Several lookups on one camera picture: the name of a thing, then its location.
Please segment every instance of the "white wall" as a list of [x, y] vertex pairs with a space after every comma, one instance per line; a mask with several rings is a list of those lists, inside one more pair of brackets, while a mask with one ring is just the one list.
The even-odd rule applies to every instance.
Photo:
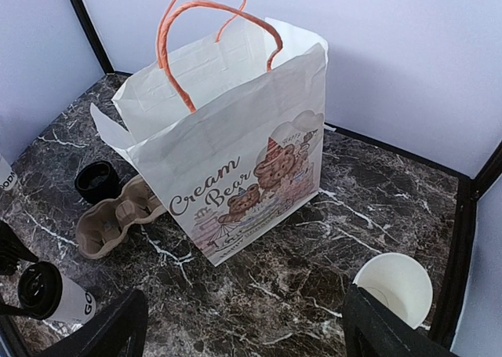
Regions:
[[9, 162], [103, 72], [69, 0], [0, 0], [0, 153]]
[[[169, 1], [85, 0], [116, 69], [153, 62]], [[249, 0], [246, 10], [329, 40], [329, 122], [472, 177], [502, 140], [500, 0]], [[226, 17], [185, 13], [169, 49]]]
[[502, 354], [502, 177], [478, 202], [471, 268], [452, 352]]

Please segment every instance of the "marble table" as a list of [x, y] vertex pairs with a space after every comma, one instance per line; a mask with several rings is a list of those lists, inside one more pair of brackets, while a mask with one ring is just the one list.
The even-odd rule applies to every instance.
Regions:
[[[89, 208], [73, 188], [77, 172], [106, 159], [122, 183], [135, 175], [101, 141], [89, 114], [93, 102], [117, 119], [111, 97], [124, 80], [105, 76], [20, 156], [13, 166], [19, 184], [0, 194], [0, 217], [41, 259], [91, 291], [100, 308], [128, 288], [143, 290], [150, 315], [145, 356], [343, 356], [345, 290], [358, 269], [383, 252], [417, 259], [431, 276], [436, 302], [457, 179], [329, 131], [321, 194], [219, 267], [169, 214], [134, 227], [108, 257], [86, 260], [75, 242], [75, 225]], [[0, 278], [8, 303], [17, 303], [18, 278]], [[16, 322], [33, 351], [78, 328]]]

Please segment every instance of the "shopping bag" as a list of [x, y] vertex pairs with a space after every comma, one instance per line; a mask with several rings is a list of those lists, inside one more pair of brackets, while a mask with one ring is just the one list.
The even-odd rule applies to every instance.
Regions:
[[[168, 55], [174, 19], [201, 6], [244, 19], [219, 42], [210, 35]], [[91, 114], [101, 139], [218, 265], [317, 195], [328, 45], [311, 31], [207, 1], [183, 4], [160, 31], [158, 63], [113, 98], [128, 130], [94, 105]]]

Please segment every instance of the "bag handle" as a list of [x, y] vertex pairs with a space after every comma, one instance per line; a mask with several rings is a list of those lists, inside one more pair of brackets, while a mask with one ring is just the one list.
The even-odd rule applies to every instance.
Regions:
[[[162, 19], [160, 19], [160, 24], [158, 25], [158, 30], [157, 30], [157, 38], [158, 36], [160, 35], [160, 28], [161, 26], [164, 24], [164, 21], [166, 20], [167, 16], [171, 13], [171, 9], [174, 7], [174, 4], [176, 4], [178, 0], [171, 0], [171, 2], [169, 3], [169, 6], [167, 7], [167, 10], [164, 12], [164, 15], [162, 16]], [[244, 7], [246, 6], [246, 3], [247, 3], [247, 0], [242, 0], [242, 4], [241, 6], [239, 7], [238, 10], [243, 10]], [[225, 22], [223, 24], [223, 26], [220, 28], [220, 30], [218, 31], [218, 34], [216, 36], [216, 42], [219, 42], [220, 41], [220, 38], [221, 38], [221, 33], [223, 33], [223, 30], [224, 28], [227, 27], [227, 25], [232, 22], [235, 18], [237, 18], [237, 15], [235, 14], [234, 16], [232, 16], [229, 20], [227, 20], [227, 22]], [[157, 57], [157, 63], [158, 63], [158, 66], [160, 67], [160, 52], [159, 52], [160, 48], [158, 47], [158, 39], [157, 39], [157, 43], [155, 44], [155, 55]]]
[[234, 13], [237, 16], [243, 17], [254, 24], [262, 27], [266, 31], [268, 31], [275, 39], [275, 43], [277, 44], [277, 49], [270, 55], [270, 57], [267, 60], [267, 72], [270, 72], [272, 70], [272, 61], [279, 53], [279, 51], [282, 50], [282, 40], [281, 36], [279, 33], [274, 29], [274, 27], [268, 23], [266, 23], [263, 20], [260, 20], [259, 18], [256, 18], [255, 16], [248, 14], [246, 12], [243, 12], [241, 10], [232, 8], [228, 5], [224, 4], [219, 4], [217, 2], [210, 2], [208, 0], [194, 0], [193, 2], [186, 2], [182, 6], [180, 6], [178, 9], [176, 9], [171, 16], [169, 16], [165, 21], [164, 24], [160, 27], [160, 33], [157, 38], [157, 46], [160, 48], [160, 55], [159, 55], [159, 65], [160, 68], [163, 68], [164, 71], [166, 72], [166, 76], [169, 79], [169, 82], [173, 86], [173, 88], [178, 92], [180, 95], [181, 99], [183, 102], [187, 105], [188, 109], [190, 110], [191, 113], [194, 113], [196, 111], [194, 103], [192, 102], [190, 96], [188, 95], [187, 92], [185, 92], [178, 81], [174, 78], [173, 74], [171, 73], [171, 69], [169, 67], [169, 61], [168, 61], [168, 53], [167, 53], [167, 34], [169, 33], [169, 29], [171, 28], [171, 25], [173, 24], [173, 21], [184, 11], [195, 8], [195, 7], [205, 7], [205, 8], [211, 8], [211, 9], [220, 9], [220, 10], [226, 10], [230, 13]]

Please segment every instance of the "white cylinder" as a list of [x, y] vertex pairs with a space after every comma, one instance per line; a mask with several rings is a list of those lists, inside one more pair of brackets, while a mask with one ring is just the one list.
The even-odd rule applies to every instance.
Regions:
[[96, 301], [93, 295], [86, 292], [63, 274], [61, 274], [61, 280], [63, 292], [60, 304], [47, 320], [66, 323], [86, 323], [96, 313]]
[[9, 191], [14, 188], [17, 175], [13, 172], [9, 163], [0, 155], [0, 189]]
[[368, 261], [354, 284], [366, 289], [414, 330], [432, 306], [432, 283], [427, 271], [412, 257], [383, 253]]

